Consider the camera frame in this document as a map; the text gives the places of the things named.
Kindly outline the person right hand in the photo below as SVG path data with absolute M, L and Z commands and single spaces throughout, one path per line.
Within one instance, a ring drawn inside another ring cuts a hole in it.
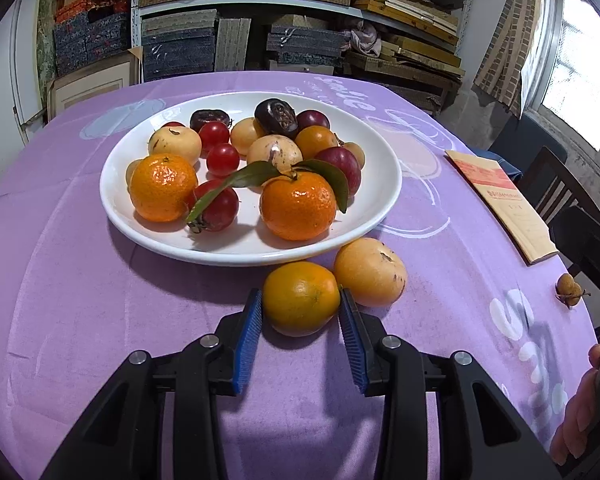
M 596 378 L 600 370 L 600 344 L 588 352 L 591 368 L 582 376 L 577 392 L 568 401 L 564 421 L 550 442 L 550 457 L 563 465 L 568 456 L 580 457 L 586 447 L 588 427 L 596 411 Z

